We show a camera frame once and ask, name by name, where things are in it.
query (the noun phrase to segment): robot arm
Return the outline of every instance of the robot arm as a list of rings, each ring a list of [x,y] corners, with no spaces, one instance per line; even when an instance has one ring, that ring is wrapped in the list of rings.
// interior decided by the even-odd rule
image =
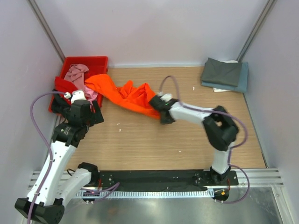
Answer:
[[[18,198],[15,203],[15,208],[28,218],[29,207],[33,203],[37,188],[47,175],[34,201],[31,215],[31,220],[43,224],[58,224],[63,216],[64,208],[75,194],[85,185],[96,183],[99,179],[97,166],[81,163],[72,177],[59,186],[64,169],[79,142],[85,137],[88,128],[104,121],[97,102],[93,101],[93,107],[91,107],[82,91],[73,92],[71,103],[70,109],[64,111],[63,114],[68,123],[59,124],[52,135],[53,161],[50,162],[50,156],[47,157],[34,187],[26,198]]]
[[[217,114],[227,111],[222,106],[213,109],[185,104],[173,99],[171,94],[157,95],[149,103],[160,112],[161,124],[171,124],[182,119],[205,129],[208,140],[214,147],[214,161],[210,168],[212,179],[215,183],[225,180],[231,168],[228,164],[230,149],[239,132],[230,117]]]

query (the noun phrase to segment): wooden floor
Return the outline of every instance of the wooden floor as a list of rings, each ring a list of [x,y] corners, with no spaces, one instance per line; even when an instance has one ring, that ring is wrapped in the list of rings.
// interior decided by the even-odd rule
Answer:
[[[264,168],[243,95],[214,93],[212,88],[201,86],[199,75],[202,70],[202,67],[138,68],[110,69],[108,73],[117,86],[128,80],[135,86],[147,82],[154,91],[158,91],[165,76],[174,75],[185,103],[210,108],[222,105],[247,125],[249,139],[233,151],[232,164],[242,168]],[[165,83],[163,92],[172,93],[175,98],[171,80]],[[179,120],[163,126],[156,119],[123,109],[107,99],[103,101],[102,114],[105,122],[90,128],[67,168],[75,169],[81,162],[96,164],[99,170],[201,169],[211,166],[213,148],[205,131],[195,124]],[[244,137],[240,130],[237,142]]]

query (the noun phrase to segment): gray folded cloth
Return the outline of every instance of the gray folded cloth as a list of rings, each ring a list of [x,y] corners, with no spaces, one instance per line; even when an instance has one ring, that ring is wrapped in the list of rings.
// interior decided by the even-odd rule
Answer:
[[[202,82],[237,87],[241,74],[242,63],[225,63],[208,58],[200,77]]]
[[[239,84],[237,87],[231,86],[231,85],[221,85],[221,84],[206,83],[206,82],[201,82],[201,85],[208,86],[208,87],[214,87],[214,88],[222,89],[222,90],[231,90],[231,91],[244,93],[247,90],[247,79],[248,79],[248,62],[243,62],[242,68],[241,68],[241,74],[240,74],[240,78],[239,78]]]

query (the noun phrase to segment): red cloth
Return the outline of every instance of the red cloth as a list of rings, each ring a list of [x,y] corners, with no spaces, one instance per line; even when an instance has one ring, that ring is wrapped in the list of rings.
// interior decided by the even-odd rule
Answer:
[[[116,87],[109,75],[99,74],[85,80],[85,85],[121,107],[160,118],[159,112],[149,103],[156,94],[147,83],[134,87],[133,82],[128,81],[124,86]]]
[[[95,73],[94,71],[88,71],[86,73],[84,73],[84,81],[88,78],[90,78],[91,76],[95,76],[97,75],[97,73]]]
[[[60,77],[55,77],[55,89],[61,92],[69,92],[70,94],[78,90],[73,83],[66,81]],[[65,100],[69,105],[71,105],[71,101],[69,99],[65,99]]]

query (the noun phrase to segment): purple cable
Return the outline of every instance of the purple cable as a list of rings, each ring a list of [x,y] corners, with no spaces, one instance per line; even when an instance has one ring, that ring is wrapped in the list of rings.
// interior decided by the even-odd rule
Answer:
[[[247,182],[248,182],[248,187],[247,187],[247,190],[246,190],[244,196],[241,197],[240,199],[238,199],[238,200],[236,200],[236,201],[233,201],[233,202],[223,202],[223,203],[225,203],[225,204],[234,204],[234,203],[237,203],[237,202],[242,201],[242,200],[248,195],[249,190],[250,190],[250,182],[249,182],[249,178],[248,178],[247,174],[245,173],[245,171],[244,171],[241,167],[238,167],[238,166],[236,166],[236,165],[232,165],[232,164],[230,164],[230,159],[231,159],[232,149],[233,149],[233,148],[240,147],[240,146],[243,145],[243,144],[247,141],[247,139],[248,139],[248,130],[247,130],[245,124],[244,124],[240,119],[238,119],[237,117],[235,117],[235,116],[233,116],[233,115],[231,115],[231,114],[229,114],[229,113],[225,113],[225,112],[221,112],[221,111],[214,111],[214,110],[202,110],[202,109],[193,108],[193,107],[184,105],[184,103],[181,101],[181,98],[180,98],[178,82],[177,82],[177,80],[176,80],[176,78],[175,78],[174,76],[166,76],[166,77],[163,79],[163,81],[162,81],[162,83],[161,83],[161,85],[160,85],[160,88],[159,88],[159,92],[162,92],[162,87],[163,87],[165,81],[166,81],[168,78],[171,78],[171,79],[173,80],[175,86],[176,86],[176,92],[177,92],[178,102],[180,103],[180,105],[181,105],[182,107],[184,107],[184,108],[186,108],[186,109],[189,109],[189,110],[197,111],[197,112],[216,113],[216,114],[221,114],[221,115],[228,116],[228,117],[230,117],[230,118],[236,120],[236,121],[242,126],[242,128],[244,129],[244,133],[245,133],[245,134],[244,134],[244,139],[243,139],[243,141],[242,141],[241,143],[235,145],[235,146],[232,146],[231,149],[230,149],[230,151],[229,151],[229,154],[228,154],[228,165],[230,165],[231,167],[234,167],[234,168],[237,168],[237,169],[241,170],[241,172],[242,172],[242,173],[245,175],[245,177],[246,177],[246,180],[247,180]]]
[[[114,187],[113,190],[111,190],[108,194],[106,194],[105,196],[103,196],[102,198],[100,198],[99,200],[96,200],[96,201],[94,201],[94,202],[95,202],[95,203],[98,203],[98,202],[103,201],[105,198],[107,198],[108,196],[110,196],[110,195],[111,195],[111,194],[118,188],[119,185],[120,185],[120,183],[116,183],[116,184],[115,184],[116,187]]]
[[[102,198],[100,198],[99,200],[95,200],[94,203],[101,202],[101,201],[103,201],[104,199],[106,199],[109,195],[112,194],[112,192],[116,191],[116,189],[118,188],[119,185],[120,185],[120,183],[118,182],[118,183],[116,183],[114,186],[108,188],[108,189],[110,189],[111,191],[110,191],[107,195],[105,195],[105,196],[103,196]],[[84,189],[84,188],[83,188],[82,190],[88,190],[88,191],[90,191],[90,192],[101,193],[101,192],[108,191],[108,189],[105,189],[105,190],[98,190],[98,191],[91,191],[91,190],[89,190],[89,189]],[[81,206],[81,205],[84,205],[84,204],[78,204],[78,205],[76,205],[75,207],[73,207],[73,208],[71,208],[70,210],[68,210],[67,212],[65,212],[65,214],[69,213],[70,211],[73,211],[74,209],[76,209],[77,207],[79,207],[79,206]]]
[[[33,210],[33,206],[34,206],[34,203],[36,202],[36,199],[37,199],[37,196],[39,194],[39,191],[41,190],[41,188],[43,187],[43,184],[45,183],[48,175],[49,175],[49,172],[51,170],[51,167],[52,167],[52,163],[53,163],[53,152],[51,150],[51,146],[50,144],[48,143],[48,141],[46,140],[45,136],[43,135],[42,131],[39,129],[37,123],[36,123],[36,120],[34,119],[34,116],[33,116],[33,106],[34,104],[36,103],[36,101],[46,95],[52,95],[52,94],[64,94],[64,92],[58,92],[58,91],[52,91],[52,92],[47,92],[47,93],[44,93],[40,96],[38,96],[35,100],[33,100],[31,106],[30,106],[30,117],[31,117],[31,120],[32,120],[32,123],[34,125],[34,127],[36,128],[38,134],[41,136],[42,140],[44,141],[46,147],[48,148],[48,152],[49,152],[49,155],[50,155],[50,162],[49,162],[49,166],[48,166],[48,169],[45,173],[45,176],[43,177],[40,185],[38,186],[37,190],[36,190],[36,193],[32,199],[32,202],[31,202],[31,205],[29,207],[29,212],[28,212],[28,219],[27,219],[27,224],[30,224],[30,220],[31,220],[31,215],[32,215],[32,210]]]
[[[82,188],[81,190],[86,190],[86,191],[92,192],[92,193],[102,193],[102,192],[113,190],[114,188],[116,189],[116,188],[118,188],[119,185],[120,185],[120,183],[118,182],[115,185],[113,185],[112,187],[107,188],[105,190],[90,190],[90,189],[87,189],[87,188]]]

